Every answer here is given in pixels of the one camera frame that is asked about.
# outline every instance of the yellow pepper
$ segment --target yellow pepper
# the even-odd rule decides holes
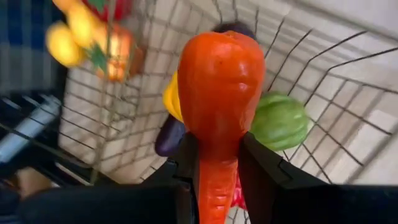
[[[183,122],[180,109],[180,98],[178,97],[177,72],[174,73],[172,80],[164,91],[163,104],[174,118]]]

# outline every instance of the eggplant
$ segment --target eggplant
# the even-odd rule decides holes
[[[175,154],[184,134],[184,124],[169,114],[156,137],[156,154],[164,157],[169,157]]]
[[[214,32],[226,32],[229,30],[238,32],[256,40],[256,36],[249,26],[240,21],[222,23],[213,29]]]

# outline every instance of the green melon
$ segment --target green melon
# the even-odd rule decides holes
[[[281,151],[305,140],[309,121],[301,102],[273,92],[260,99],[250,132],[265,147]]]

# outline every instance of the toy carrot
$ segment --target toy carrot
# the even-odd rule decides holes
[[[185,126],[199,143],[200,223],[225,221],[239,140],[250,129],[265,71],[257,42],[233,31],[197,35],[182,52],[178,95]]]

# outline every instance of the wire mesh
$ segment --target wire mesh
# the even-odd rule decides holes
[[[1,2],[5,7],[7,1]],[[114,2],[109,1],[111,9]],[[168,115],[162,92],[177,69],[183,46],[220,22],[240,20],[253,29],[264,49],[264,93],[280,91],[300,100],[311,119],[307,139],[281,156],[329,183],[398,183],[392,150],[398,121],[398,39],[319,12],[305,4],[278,1],[135,1],[132,16],[123,21],[136,39],[128,64],[136,47],[142,47],[144,68],[132,78],[126,71],[117,83],[108,81],[107,72],[103,78],[97,76],[89,62],[71,69],[60,147],[84,161],[73,160],[80,166],[93,167],[120,183],[142,182],[165,161],[156,156],[154,141]],[[112,19],[108,28],[112,32]],[[26,32],[24,40],[30,35]],[[6,48],[1,52],[2,73],[9,73]],[[1,84],[8,82],[1,78]],[[29,138],[14,127],[0,127]],[[65,157],[62,150],[37,144]],[[234,208],[226,222],[249,223],[248,214]]]

